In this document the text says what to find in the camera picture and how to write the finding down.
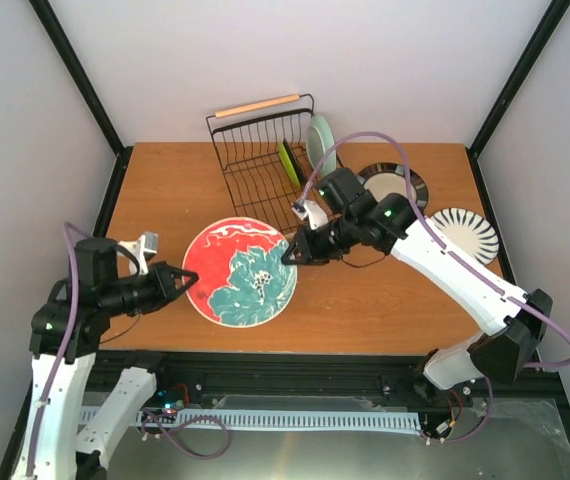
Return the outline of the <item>plain lime green plate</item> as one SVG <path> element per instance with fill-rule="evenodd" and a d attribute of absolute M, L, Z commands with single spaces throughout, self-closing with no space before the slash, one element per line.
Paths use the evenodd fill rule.
<path fill-rule="evenodd" d="M 286 140 L 282 140 L 278 143 L 278 156 L 290 183 L 294 188 L 299 189 L 301 182 L 294 165 L 294 155 Z"/>

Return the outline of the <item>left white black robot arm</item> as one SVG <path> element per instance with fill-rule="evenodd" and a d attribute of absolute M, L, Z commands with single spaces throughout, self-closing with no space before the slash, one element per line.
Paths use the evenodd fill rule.
<path fill-rule="evenodd" d="M 124 433 L 144 403 L 162 402 L 173 378 L 159 353 L 142 351 L 119 374 L 106 403 L 78 422 L 103 335 L 114 317 L 154 313 L 194 286 L 189 270 L 153 262 L 157 237 L 133 242 L 89 237 L 70 244 L 68 278 L 31 321 L 32 404 L 15 479 L 104 479 Z"/>

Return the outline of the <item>black wire dish rack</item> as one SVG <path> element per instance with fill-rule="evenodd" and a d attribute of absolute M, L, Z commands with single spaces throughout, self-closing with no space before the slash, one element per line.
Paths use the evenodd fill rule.
<path fill-rule="evenodd" d="M 292 211 L 306 182 L 296 189 L 278 156 L 287 140 L 307 175 L 314 174 L 306 152 L 306 131 L 315 112 L 309 93 L 286 95 L 219 110 L 206 117 L 210 138 L 228 192 L 239 216 L 262 220 L 284 233 L 299 225 Z"/>

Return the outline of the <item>green striped rim plate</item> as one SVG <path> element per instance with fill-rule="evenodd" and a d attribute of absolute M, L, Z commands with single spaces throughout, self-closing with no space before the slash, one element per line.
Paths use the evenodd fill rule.
<path fill-rule="evenodd" d="M 497 257 L 500 241 L 495 228 L 480 214 L 459 207 L 434 213 L 438 229 L 479 263 L 490 265 Z"/>

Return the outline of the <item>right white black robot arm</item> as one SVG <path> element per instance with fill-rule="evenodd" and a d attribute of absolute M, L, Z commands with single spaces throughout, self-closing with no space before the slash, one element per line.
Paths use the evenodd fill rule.
<path fill-rule="evenodd" d="M 468 255 L 437 231 L 403 195 L 375 196 L 348 168 L 317 185 L 319 206 L 300 198 L 292 205 L 304 224 L 281 260 L 285 265 L 324 265 L 355 245 L 369 246 L 420 272 L 476 322 L 479 331 L 448 349 L 430 352 L 420 367 L 429 386 L 448 390 L 486 377 L 514 382 L 545 334 L 541 318 L 552 300 L 542 290 L 526 293 Z"/>

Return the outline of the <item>red and teal flower plate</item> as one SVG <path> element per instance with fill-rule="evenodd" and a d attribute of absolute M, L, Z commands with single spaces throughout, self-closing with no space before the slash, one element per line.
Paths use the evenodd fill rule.
<path fill-rule="evenodd" d="M 284 234 L 256 219 L 230 217 L 202 230 L 187 248 L 183 268 L 198 274 L 187 291 L 206 320 L 252 328 L 280 315 L 291 302 L 297 268 L 282 263 Z"/>

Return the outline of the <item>dark red flower plate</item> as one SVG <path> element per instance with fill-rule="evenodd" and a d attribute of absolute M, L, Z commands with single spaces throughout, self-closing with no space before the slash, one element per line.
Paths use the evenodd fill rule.
<path fill-rule="evenodd" d="M 296 177 L 300 183 L 304 183 L 307 181 L 307 175 L 302 167 L 302 164 L 299 162 L 296 153 L 290 143 L 287 140 L 283 141 L 283 145 L 285 148 L 285 152 L 292 164 Z"/>

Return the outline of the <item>mint green flower plate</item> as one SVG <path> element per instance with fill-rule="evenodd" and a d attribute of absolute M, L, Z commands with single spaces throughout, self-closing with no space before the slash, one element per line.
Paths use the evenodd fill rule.
<path fill-rule="evenodd" d="M 314 114 L 306 131 L 306 152 L 310 165 L 315 169 L 325 153 L 335 144 L 334 136 L 325 117 Z M 337 155 L 333 151 L 323 163 L 317 175 L 318 178 L 331 173 L 336 169 Z"/>

